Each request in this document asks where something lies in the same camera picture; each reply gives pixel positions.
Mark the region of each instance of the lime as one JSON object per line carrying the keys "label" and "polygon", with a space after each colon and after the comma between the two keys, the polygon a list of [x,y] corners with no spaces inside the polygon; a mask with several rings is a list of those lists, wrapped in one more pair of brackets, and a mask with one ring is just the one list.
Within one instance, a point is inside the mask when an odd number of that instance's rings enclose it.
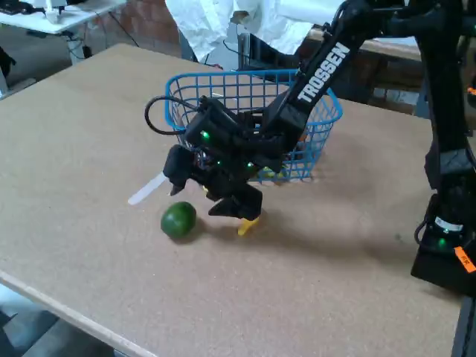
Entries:
{"label": "lime", "polygon": [[171,239],[185,237],[195,226],[196,210],[188,202],[177,202],[168,207],[161,219],[161,230]]}

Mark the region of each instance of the table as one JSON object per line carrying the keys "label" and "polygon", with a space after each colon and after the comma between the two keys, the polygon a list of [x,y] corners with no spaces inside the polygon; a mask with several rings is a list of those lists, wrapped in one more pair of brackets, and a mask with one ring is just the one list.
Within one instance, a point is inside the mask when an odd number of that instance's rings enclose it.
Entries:
{"label": "table", "polygon": [[[323,40],[323,32],[319,28],[312,28],[307,38],[316,41]],[[421,61],[420,52],[417,46],[407,45],[404,43],[385,41],[385,39],[370,39],[361,46],[362,50],[376,52],[387,56],[403,58],[407,60]]]}
{"label": "table", "polygon": [[[52,24],[46,19],[43,13],[33,13],[31,15],[7,15],[0,13],[0,24],[6,24],[16,26],[18,28],[25,28],[27,30],[34,30],[53,35],[60,35],[66,30],[69,30],[74,36],[76,36],[77,27],[81,24],[85,24],[95,17],[98,17],[104,13],[113,11],[126,4],[127,0],[88,0],[87,2],[79,5],[67,6],[65,11],[62,12],[57,24]],[[78,63],[84,56],[82,42],[78,38],[74,38],[66,42],[71,63]],[[31,84],[34,80],[27,80],[18,84],[14,88],[8,88],[6,79],[0,72],[0,99],[11,95],[17,91],[20,91]]]}
{"label": "table", "polygon": [[[449,356],[460,299],[410,276],[428,120],[342,101],[315,180],[263,187],[244,238],[193,183],[128,205],[176,142],[144,104],[213,70],[118,45],[2,101],[0,283],[130,356]],[[159,227],[178,200],[188,245]]]}
{"label": "table", "polygon": [[26,16],[22,14],[11,16],[0,13],[0,23],[58,35],[125,4],[126,0],[88,0],[82,4],[70,5],[65,8],[65,12],[61,13],[57,24],[49,22],[43,13],[33,13]]}

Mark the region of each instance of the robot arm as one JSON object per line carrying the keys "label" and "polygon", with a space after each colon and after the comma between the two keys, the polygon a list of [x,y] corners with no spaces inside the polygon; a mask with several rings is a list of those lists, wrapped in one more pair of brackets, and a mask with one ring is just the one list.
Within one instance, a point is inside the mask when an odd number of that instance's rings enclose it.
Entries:
{"label": "robot arm", "polygon": [[[176,145],[167,157],[164,174],[173,183],[172,194],[192,179],[218,202],[210,215],[257,218],[262,193],[248,180],[264,167],[280,172],[313,107],[364,41],[415,36],[426,69],[434,136],[425,171],[437,192],[415,233],[420,248],[412,274],[476,296],[475,278],[454,253],[460,247],[476,261],[476,162],[466,139],[458,48],[461,36],[476,35],[475,25],[461,0],[418,0],[409,6],[403,0],[344,1],[295,84],[269,106],[236,114],[217,99],[202,98],[183,133],[192,149]],[[194,149],[205,157],[197,158]]]}

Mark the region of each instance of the plastic basket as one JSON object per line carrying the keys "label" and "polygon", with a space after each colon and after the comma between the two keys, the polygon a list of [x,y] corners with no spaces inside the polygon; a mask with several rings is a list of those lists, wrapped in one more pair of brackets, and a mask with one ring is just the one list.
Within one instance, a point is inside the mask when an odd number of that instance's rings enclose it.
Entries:
{"label": "plastic basket", "polygon": [[[189,73],[171,78],[166,94],[199,105],[202,96],[219,98],[230,110],[244,112],[263,108],[293,84],[296,70]],[[165,119],[175,130],[185,128],[195,112],[181,104],[166,101]],[[265,167],[253,181],[306,179],[318,161],[330,130],[342,116],[342,107],[332,90],[327,90],[312,110],[300,141],[283,162],[279,174]],[[188,145],[182,137],[178,140]]]}

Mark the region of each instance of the white desk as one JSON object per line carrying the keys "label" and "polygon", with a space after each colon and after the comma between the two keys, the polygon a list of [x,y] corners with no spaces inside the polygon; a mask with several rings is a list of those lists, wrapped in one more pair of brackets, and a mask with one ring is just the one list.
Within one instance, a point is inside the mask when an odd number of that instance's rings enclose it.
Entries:
{"label": "white desk", "polygon": [[59,16],[57,24],[49,22],[43,13],[12,16],[0,13],[0,23],[57,35],[65,30],[77,28],[78,25],[84,24],[94,17],[113,11],[125,4],[126,0],[88,0],[83,4],[67,6],[65,11]]}
{"label": "white desk", "polygon": [[[16,26],[18,28],[25,28],[27,30],[35,30],[53,35],[61,34],[63,31],[69,30],[75,32],[78,26],[85,24],[95,17],[104,13],[116,10],[124,6],[127,0],[88,0],[83,4],[67,6],[65,11],[59,16],[57,24],[52,24],[46,19],[43,13],[33,13],[31,15],[7,15],[0,13],[0,24]],[[83,49],[81,41],[67,41],[66,42],[71,63],[75,64],[83,57]],[[0,100],[19,91],[34,83],[34,80],[28,80],[19,83],[15,88],[8,88],[6,79],[0,71]]]}

